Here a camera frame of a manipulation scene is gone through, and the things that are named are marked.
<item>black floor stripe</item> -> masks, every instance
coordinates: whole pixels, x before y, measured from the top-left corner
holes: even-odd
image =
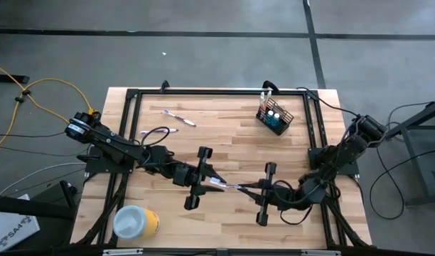
[[[320,62],[320,55],[318,54],[316,31],[312,21],[311,8],[308,0],[303,0],[304,14],[306,15],[306,24],[308,26],[309,43],[311,43],[312,61],[314,70],[316,71],[316,79],[318,89],[326,89],[325,78],[323,76],[322,64]]]
[[[0,34],[44,35],[44,36],[172,36],[212,38],[308,38],[307,33],[271,32],[187,32],[187,31],[89,31],[52,30],[35,28],[0,28]]]
[[[336,34],[317,33],[319,39],[435,41],[435,35]]]

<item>marker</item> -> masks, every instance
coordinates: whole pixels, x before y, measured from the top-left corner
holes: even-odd
[[[164,110],[163,112],[166,113],[166,114],[171,115],[172,117],[175,117],[176,119],[178,119],[180,121],[185,122],[186,124],[189,124],[190,126],[196,127],[196,125],[192,121],[190,121],[190,120],[187,120],[187,119],[184,119],[184,118],[179,117],[177,115],[174,115],[174,114],[172,114],[172,112],[170,112],[168,110]]]

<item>black cable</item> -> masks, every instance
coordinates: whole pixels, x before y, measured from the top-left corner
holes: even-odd
[[[152,134],[153,132],[155,132],[155,131],[157,131],[157,130],[159,130],[159,129],[166,129],[167,130],[167,132],[166,132],[166,135],[164,135],[164,137],[162,137],[162,138],[160,138],[159,140],[157,140],[157,141],[155,141],[155,142],[152,142],[152,143],[150,143],[150,144],[147,144],[147,145],[145,145],[145,139],[150,135],[150,134]],[[162,142],[168,135],[170,134],[170,129],[168,128],[168,127],[156,127],[156,128],[154,128],[154,129],[152,129],[151,131],[149,131],[149,132],[147,132],[145,135],[144,135],[144,137],[141,139],[141,141],[140,141],[140,145],[142,146],[142,147],[145,147],[145,146],[153,146],[153,145],[156,145],[156,144],[158,144],[159,142]]]
[[[399,216],[396,215],[395,217],[387,218],[387,217],[381,216],[381,215],[379,215],[379,214],[377,213],[377,211],[374,209],[374,207],[373,207],[373,205],[372,205],[372,190],[373,190],[373,188],[374,188],[374,185],[375,185],[375,184],[380,180],[380,178],[382,178],[382,176],[384,176],[385,174],[390,174],[390,171],[393,170],[393,169],[395,169],[395,168],[397,168],[398,166],[401,166],[402,164],[405,164],[405,163],[407,163],[408,161],[411,161],[412,159],[415,159],[415,158],[417,158],[417,157],[419,157],[419,156],[423,156],[423,155],[425,155],[425,154],[431,154],[431,153],[435,153],[435,150],[427,151],[427,152],[424,152],[424,153],[421,153],[421,154],[417,154],[416,156],[413,156],[413,157],[411,157],[411,158],[409,158],[409,159],[407,159],[407,160],[405,160],[405,161],[402,161],[402,162],[396,164],[395,166],[393,166],[393,167],[390,168],[390,169],[386,169],[386,167],[385,167],[386,171],[384,171],[382,174],[380,174],[380,175],[375,179],[375,181],[374,181],[374,182],[372,183],[372,185],[371,185],[371,189],[369,190],[369,201],[370,201],[370,204],[371,204],[371,206],[372,206],[372,209],[374,210],[374,212],[375,212],[378,216],[380,216],[381,218],[387,219],[387,220],[394,220],[394,219],[400,217],[400,215],[398,214]]]
[[[313,188],[309,193],[307,193],[306,195],[304,195],[304,197],[302,199],[299,199],[297,201],[287,201],[283,198],[281,198],[281,196],[277,193],[277,188],[276,185],[278,183],[282,183],[287,185],[287,187],[289,187],[290,191],[293,193],[295,190],[294,188],[285,180],[277,180],[273,183],[273,193],[274,195],[283,203],[288,203],[289,205],[298,205],[299,203],[303,203],[306,199],[308,199],[309,196],[312,195],[312,193],[316,192],[316,190],[321,186],[320,184],[318,184],[315,188]]]
[[[399,196],[401,197],[401,210],[399,211],[398,214],[396,214],[396,215],[393,216],[393,217],[386,217],[386,216],[381,215],[380,213],[378,213],[378,212],[375,210],[374,205],[372,204],[372,194],[371,194],[372,191],[370,191],[370,194],[369,194],[369,203],[370,203],[370,205],[371,205],[372,210],[374,211],[375,214],[377,214],[377,216],[379,216],[379,217],[381,217],[381,218],[383,218],[383,219],[385,219],[385,220],[395,220],[395,219],[401,217],[401,215],[404,213],[404,204],[405,204],[404,196],[402,195],[401,189],[400,189],[399,186],[397,185],[397,183],[396,183],[396,181],[394,180],[394,178],[393,178],[393,176],[391,175],[391,173],[390,173],[390,172],[387,172],[387,171],[388,171],[388,168],[385,166],[385,163],[383,162],[382,157],[380,156],[379,148],[376,148],[375,150],[377,151],[377,155],[379,156],[379,160],[380,160],[380,163],[381,163],[382,166],[383,166],[383,169],[385,170],[385,172],[386,172],[386,173],[388,174],[388,176],[390,177],[391,181],[392,181],[393,184],[394,184],[394,187],[396,188],[396,190],[397,190]]]
[[[351,178],[352,181],[355,182],[355,184],[357,185],[358,189],[360,190],[362,204],[365,204],[365,198],[363,197],[363,190],[361,189],[360,183],[357,181],[357,179],[353,175],[348,175],[348,177]]]
[[[297,87],[296,89],[305,89],[305,90],[307,91],[307,94],[309,95],[309,97],[311,97],[311,98],[313,98],[313,99],[315,99],[315,100],[320,100],[323,104],[325,104],[325,105],[331,107],[332,109],[340,110],[340,111],[342,111],[342,112],[347,112],[347,113],[349,113],[349,114],[353,114],[354,116],[358,117],[357,114],[355,114],[354,112],[352,112],[352,111],[350,111],[350,110],[344,110],[344,109],[342,109],[342,108],[340,108],[340,107],[333,107],[333,106],[331,106],[330,104],[328,104],[327,102],[325,102],[324,100],[322,100],[319,96],[315,96],[315,95],[311,92],[311,90],[308,89],[308,88],[306,88],[306,87]]]
[[[65,132],[58,132],[56,134],[50,134],[50,135],[20,135],[20,134],[0,134],[0,136],[8,136],[8,137],[24,137],[24,138],[49,138],[58,136],[61,134],[65,134]]]
[[[331,195],[328,195],[328,193],[326,194],[326,196],[327,197],[329,197],[329,198],[332,198],[332,199],[339,199],[340,198],[340,195],[341,195],[341,193],[340,193],[340,189],[333,183],[333,182],[331,182],[331,181],[324,181],[325,183],[327,183],[328,185],[330,185],[332,188],[330,188],[330,189],[335,189],[335,191],[337,191],[338,192],[338,194],[336,195],[336,196],[331,196]]]
[[[283,210],[281,211],[281,214],[279,215],[279,217],[280,217],[281,220],[282,220],[284,223],[286,223],[286,224],[289,224],[289,225],[300,225],[300,224],[301,224],[305,219],[307,219],[307,217],[309,216],[309,213],[311,213],[311,210],[312,210],[312,206],[309,207],[309,209],[308,209],[308,211],[306,212],[306,214],[304,215],[304,217],[303,217],[299,222],[297,222],[297,223],[291,223],[291,222],[285,220],[284,217],[282,217],[282,213],[284,213]]]
[[[426,105],[426,104],[429,104],[429,103],[431,103],[431,102],[430,102],[430,101],[429,101],[429,102],[421,102],[421,103],[407,104],[407,105],[401,105],[401,106],[395,107],[395,108],[390,112],[390,114],[388,115],[388,124],[387,124],[387,126],[388,126],[388,130],[391,130],[390,125],[393,124],[393,123],[395,123],[395,122],[391,122],[391,116],[393,115],[393,113],[394,113],[396,110],[398,110],[398,109],[402,109],[403,107],[412,107],[412,106]],[[400,139],[400,138],[397,138],[397,137],[393,137],[393,139],[396,140],[396,141],[399,141],[399,142],[404,142],[403,139]]]
[[[87,151],[87,149],[84,149],[78,153],[74,153],[74,154],[50,154],[50,153],[44,153],[44,152],[37,152],[37,151],[29,151],[29,150],[22,150],[22,149],[13,149],[7,146],[0,146],[0,149],[7,149],[7,150],[12,150],[12,151],[18,151],[18,152],[24,152],[24,153],[30,153],[30,154],[41,154],[41,155],[46,155],[46,156],[77,156],[78,154]]]

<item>white cable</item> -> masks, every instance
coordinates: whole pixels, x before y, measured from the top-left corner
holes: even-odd
[[[21,178],[20,180],[18,180],[18,181],[16,181],[16,182],[12,183],[11,185],[7,186],[5,189],[3,189],[3,191],[0,192],[0,195],[1,195],[2,193],[4,193],[5,191],[7,191],[8,189],[10,189],[10,188],[12,188],[13,186],[15,186],[16,184],[18,184],[18,183],[20,183],[20,182],[26,180],[27,178],[31,177],[31,176],[34,175],[34,174],[38,174],[38,173],[40,173],[40,172],[42,172],[42,171],[47,171],[48,169],[56,168],[56,167],[60,167],[60,166],[71,166],[71,165],[82,165],[82,164],[86,164],[86,163],[66,163],[66,164],[56,164],[56,165],[54,165],[54,166],[49,166],[49,167],[45,167],[45,168],[43,168],[43,169],[41,169],[41,170],[37,170],[37,171],[33,172],[32,174],[30,174],[30,175],[28,175],[28,176],[26,176],[26,177],[24,177],[24,178]]]

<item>sticker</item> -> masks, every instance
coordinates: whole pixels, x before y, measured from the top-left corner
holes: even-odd
[[[78,127],[78,126],[75,125],[75,124],[69,124],[69,125],[68,125],[68,128],[71,128],[71,129],[73,129],[74,131],[79,132],[79,133],[81,133],[81,134],[84,134],[84,133],[85,133],[85,130],[84,130],[84,129]]]

